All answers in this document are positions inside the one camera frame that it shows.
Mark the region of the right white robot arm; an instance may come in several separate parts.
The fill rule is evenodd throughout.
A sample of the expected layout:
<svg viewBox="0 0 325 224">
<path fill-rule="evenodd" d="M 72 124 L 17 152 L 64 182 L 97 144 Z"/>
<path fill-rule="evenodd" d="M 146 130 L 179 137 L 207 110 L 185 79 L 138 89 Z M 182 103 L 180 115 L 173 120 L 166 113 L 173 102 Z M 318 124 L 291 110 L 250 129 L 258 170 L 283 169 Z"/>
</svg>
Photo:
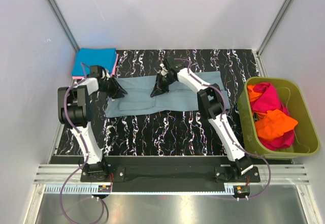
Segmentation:
<svg viewBox="0 0 325 224">
<path fill-rule="evenodd" d="M 231 177 L 243 181 L 248 177 L 253 164 L 248 153 L 239 144 L 226 116 L 225 98 L 217 84 L 211 84 L 184 65 L 185 59 L 168 57 L 159 64 L 151 97 L 169 92 L 169 86 L 178 81 L 197 94 L 200 115 L 209 121 L 217 132 L 231 166 Z"/>
</svg>

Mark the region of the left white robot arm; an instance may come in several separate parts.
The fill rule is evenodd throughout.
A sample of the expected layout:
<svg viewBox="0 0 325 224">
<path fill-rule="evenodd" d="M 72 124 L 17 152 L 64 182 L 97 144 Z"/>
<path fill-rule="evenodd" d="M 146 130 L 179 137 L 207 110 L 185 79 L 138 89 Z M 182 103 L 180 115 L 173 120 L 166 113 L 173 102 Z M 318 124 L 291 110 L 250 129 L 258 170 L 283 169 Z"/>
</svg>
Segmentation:
<svg viewBox="0 0 325 224">
<path fill-rule="evenodd" d="M 111 99 L 125 97 L 127 92 L 102 66 L 90 66 L 90 72 L 70 87 L 57 90 L 58 119 L 77 139 L 84 163 L 81 180 L 106 181 L 112 177 L 102 150 L 99 148 L 91 128 L 93 118 L 91 95 L 104 92 Z"/>
</svg>

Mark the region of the grey blue t shirt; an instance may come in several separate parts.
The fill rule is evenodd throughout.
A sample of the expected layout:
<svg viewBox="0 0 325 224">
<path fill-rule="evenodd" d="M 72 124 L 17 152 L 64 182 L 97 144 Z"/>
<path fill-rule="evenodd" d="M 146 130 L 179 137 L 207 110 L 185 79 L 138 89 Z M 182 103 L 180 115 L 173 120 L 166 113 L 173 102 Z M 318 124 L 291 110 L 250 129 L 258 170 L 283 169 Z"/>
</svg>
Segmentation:
<svg viewBox="0 0 325 224">
<path fill-rule="evenodd" d="M 169 92 L 150 97 L 155 76 L 118 78 L 117 82 L 126 90 L 123 98 L 108 100 L 105 110 L 107 118 L 139 116 L 169 111 L 197 111 L 197 95 L 185 84 L 178 81 L 169 86 Z"/>
</svg>

